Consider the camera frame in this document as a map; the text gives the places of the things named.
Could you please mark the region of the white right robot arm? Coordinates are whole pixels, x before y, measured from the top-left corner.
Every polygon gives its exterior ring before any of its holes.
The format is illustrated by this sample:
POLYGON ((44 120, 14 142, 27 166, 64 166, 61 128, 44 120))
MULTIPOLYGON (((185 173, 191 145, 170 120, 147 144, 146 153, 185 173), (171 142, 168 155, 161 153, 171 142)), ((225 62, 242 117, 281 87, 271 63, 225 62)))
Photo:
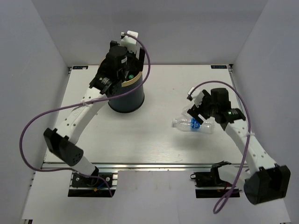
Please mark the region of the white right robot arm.
POLYGON ((232 108, 227 89, 214 88, 207 92, 191 88, 187 98, 194 103, 187 113, 200 124, 214 118, 246 157, 249 172, 241 172, 236 185, 249 202, 256 205, 284 198, 291 175, 289 168, 278 165, 248 131, 245 115, 240 109, 232 108))

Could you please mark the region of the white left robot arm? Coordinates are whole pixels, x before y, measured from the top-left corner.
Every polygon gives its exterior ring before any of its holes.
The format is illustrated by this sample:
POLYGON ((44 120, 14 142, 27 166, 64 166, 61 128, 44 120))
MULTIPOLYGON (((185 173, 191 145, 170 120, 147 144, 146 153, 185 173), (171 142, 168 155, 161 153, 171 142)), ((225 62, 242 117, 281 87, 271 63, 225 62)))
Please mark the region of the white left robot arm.
POLYGON ((84 156, 76 144, 96 113, 108 103, 115 111, 127 113, 144 102, 142 71, 146 51, 137 41, 125 36, 120 42, 111 41, 95 77, 70 115, 54 129, 46 129, 44 138, 51 153, 74 171, 83 175, 88 186, 99 180, 99 170, 84 156))

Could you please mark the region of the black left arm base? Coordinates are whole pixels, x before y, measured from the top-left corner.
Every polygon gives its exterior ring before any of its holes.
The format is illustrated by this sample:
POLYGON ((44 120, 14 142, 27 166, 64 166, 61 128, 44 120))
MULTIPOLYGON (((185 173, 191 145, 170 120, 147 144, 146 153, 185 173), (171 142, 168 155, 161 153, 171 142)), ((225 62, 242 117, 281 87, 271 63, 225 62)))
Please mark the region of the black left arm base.
POLYGON ((109 185, 102 179, 86 178, 73 172, 71 175, 68 197, 89 197, 89 198, 110 198, 114 195, 117 186, 117 173, 104 172, 99 173, 109 185))

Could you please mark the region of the clear bottle blue label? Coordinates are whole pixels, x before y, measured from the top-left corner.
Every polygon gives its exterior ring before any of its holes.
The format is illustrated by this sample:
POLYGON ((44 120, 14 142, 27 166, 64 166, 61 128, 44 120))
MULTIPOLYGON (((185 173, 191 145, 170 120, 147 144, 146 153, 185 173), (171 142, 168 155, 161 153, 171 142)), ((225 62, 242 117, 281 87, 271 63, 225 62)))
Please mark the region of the clear bottle blue label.
POLYGON ((214 132, 213 121, 204 121, 202 124, 192 117, 182 116, 172 120, 172 127, 182 132, 197 132, 212 134, 214 132))

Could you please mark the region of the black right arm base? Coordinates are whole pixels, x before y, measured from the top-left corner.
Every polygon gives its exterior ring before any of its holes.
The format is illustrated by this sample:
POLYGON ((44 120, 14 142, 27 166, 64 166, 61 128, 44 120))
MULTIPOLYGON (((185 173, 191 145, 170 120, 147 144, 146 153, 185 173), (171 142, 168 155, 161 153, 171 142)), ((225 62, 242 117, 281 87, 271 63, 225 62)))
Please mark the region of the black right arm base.
POLYGON ((222 161, 213 164, 209 171, 194 172, 190 179, 195 182, 195 194, 197 199, 221 198, 232 187, 232 181, 220 178, 220 168, 235 168, 230 162, 222 161))

